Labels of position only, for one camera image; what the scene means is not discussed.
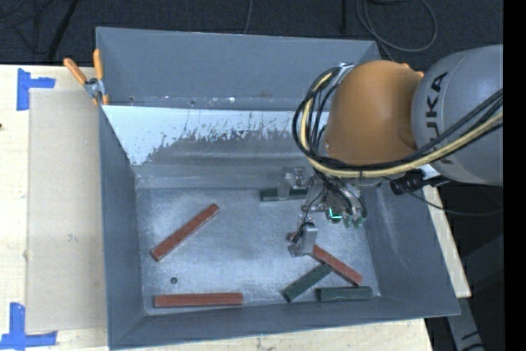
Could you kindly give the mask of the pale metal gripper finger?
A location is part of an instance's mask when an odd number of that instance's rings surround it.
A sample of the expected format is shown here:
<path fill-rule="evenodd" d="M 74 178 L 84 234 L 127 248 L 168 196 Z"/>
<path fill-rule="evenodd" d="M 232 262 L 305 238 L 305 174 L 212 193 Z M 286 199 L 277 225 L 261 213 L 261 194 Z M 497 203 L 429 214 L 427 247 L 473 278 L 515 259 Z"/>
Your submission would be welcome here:
<path fill-rule="evenodd" d="M 316 244 L 318 228 L 314 224 L 302 224 L 298 230 L 288 234 L 288 252 L 292 257 L 309 255 Z"/>
<path fill-rule="evenodd" d="M 290 197 L 305 196 L 308 188 L 304 176 L 304 167 L 284 167 L 283 177 L 278 185 L 278 198 L 287 200 Z"/>

